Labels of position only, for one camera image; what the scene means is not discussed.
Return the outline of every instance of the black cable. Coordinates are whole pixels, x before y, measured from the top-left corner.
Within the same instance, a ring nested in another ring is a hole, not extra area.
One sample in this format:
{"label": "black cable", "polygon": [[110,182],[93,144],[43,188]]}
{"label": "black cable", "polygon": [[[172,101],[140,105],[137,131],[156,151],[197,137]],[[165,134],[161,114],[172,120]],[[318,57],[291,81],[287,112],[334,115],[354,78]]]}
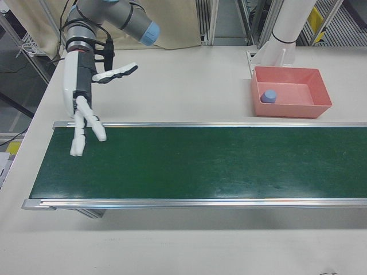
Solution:
{"label": "black cable", "polygon": [[6,74],[6,73],[17,73],[17,72],[19,72],[20,70],[23,70],[23,69],[25,69],[25,67],[27,67],[28,66],[28,62],[26,62],[26,64],[23,66],[23,67],[20,67],[19,69],[17,69],[17,70],[14,70],[14,71],[8,71],[8,72],[0,72],[0,73],[3,73],[3,74]]}
{"label": "black cable", "polygon": [[59,62],[59,61],[64,60],[64,59],[65,59],[65,57],[63,57],[63,58],[59,58],[59,59],[57,59],[57,60],[50,61],[50,63],[56,63],[56,62]]}
{"label": "black cable", "polygon": [[70,0],[67,0],[65,2],[65,5],[64,5],[64,8],[63,8],[63,12],[61,13],[61,16],[60,16],[60,28],[58,29],[58,33],[59,33],[59,36],[58,36],[58,43],[57,43],[57,47],[56,47],[56,54],[55,56],[51,59],[51,63],[55,60],[55,58],[58,56],[58,52],[60,51],[60,47],[61,47],[61,34],[62,34],[62,31],[63,31],[63,16],[64,16],[64,13],[67,9],[67,6],[68,6],[68,3],[69,3]]}
{"label": "black cable", "polygon": [[1,143],[1,144],[0,144],[0,146],[3,146],[3,145],[5,145],[5,144],[8,144],[8,143],[12,142],[14,139],[16,139],[17,137],[19,137],[20,135],[22,135],[22,134],[23,134],[23,133],[25,133],[26,131],[28,131],[28,128],[27,128],[26,130],[24,130],[24,131],[20,132],[19,134],[15,135],[15,136],[14,136],[14,137],[12,137],[11,139],[9,139],[9,140],[7,140],[7,141],[5,141],[5,142]]}

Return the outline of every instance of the floor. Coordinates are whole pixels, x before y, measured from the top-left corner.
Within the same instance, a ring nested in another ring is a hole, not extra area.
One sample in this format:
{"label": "floor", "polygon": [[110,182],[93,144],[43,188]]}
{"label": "floor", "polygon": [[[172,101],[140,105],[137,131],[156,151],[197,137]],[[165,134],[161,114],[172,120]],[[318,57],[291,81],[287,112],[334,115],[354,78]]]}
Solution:
{"label": "floor", "polygon": [[[0,91],[34,113],[47,86],[23,54],[17,57],[18,52],[5,33],[0,38]],[[30,122],[31,118],[0,100],[0,143],[27,129]],[[6,147],[0,146],[0,152]]]}

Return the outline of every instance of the pink plastic bin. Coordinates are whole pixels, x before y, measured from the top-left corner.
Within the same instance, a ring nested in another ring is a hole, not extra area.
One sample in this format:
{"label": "pink plastic bin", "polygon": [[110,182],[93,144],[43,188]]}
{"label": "pink plastic bin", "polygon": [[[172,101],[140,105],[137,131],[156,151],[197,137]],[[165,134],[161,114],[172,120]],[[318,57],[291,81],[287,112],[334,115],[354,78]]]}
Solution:
{"label": "pink plastic bin", "polygon": [[[275,103],[260,97],[272,89]],[[251,81],[252,99],[258,116],[315,119],[332,106],[318,69],[256,66]]]}

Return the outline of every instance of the white table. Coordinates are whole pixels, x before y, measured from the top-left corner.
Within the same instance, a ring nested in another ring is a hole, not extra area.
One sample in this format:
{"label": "white table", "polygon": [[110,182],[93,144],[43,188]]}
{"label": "white table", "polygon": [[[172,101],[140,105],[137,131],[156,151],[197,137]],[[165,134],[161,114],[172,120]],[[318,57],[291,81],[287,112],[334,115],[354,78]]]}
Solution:
{"label": "white table", "polygon": [[[306,121],[253,116],[245,47],[117,52],[131,76],[93,86],[109,122]],[[334,106],[322,122],[366,122],[367,49],[297,48],[319,68]],[[1,274],[364,274],[367,210],[25,211],[54,121],[69,120],[62,62],[0,191]]]}

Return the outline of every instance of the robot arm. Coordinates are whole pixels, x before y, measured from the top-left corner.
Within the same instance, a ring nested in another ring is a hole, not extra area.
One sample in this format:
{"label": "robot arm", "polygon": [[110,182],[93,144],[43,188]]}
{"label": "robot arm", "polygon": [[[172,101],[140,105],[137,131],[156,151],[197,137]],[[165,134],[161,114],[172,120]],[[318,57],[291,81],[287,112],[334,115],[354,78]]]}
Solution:
{"label": "robot arm", "polygon": [[[71,9],[67,23],[67,55],[64,72],[64,103],[69,116],[75,119],[75,135],[70,154],[82,156],[85,146],[84,127],[88,123],[99,141],[106,132],[92,110],[91,83],[106,84],[134,72],[136,63],[112,70],[114,45],[111,36],[101,27],[108,21],[146,46],[159,36],[159,26],[150,20],[137,1],[78,0]],[[105,43],[96,40],[96,32],[107,34]],[[105,72],[97,74],[95,54],[104,56]]]}

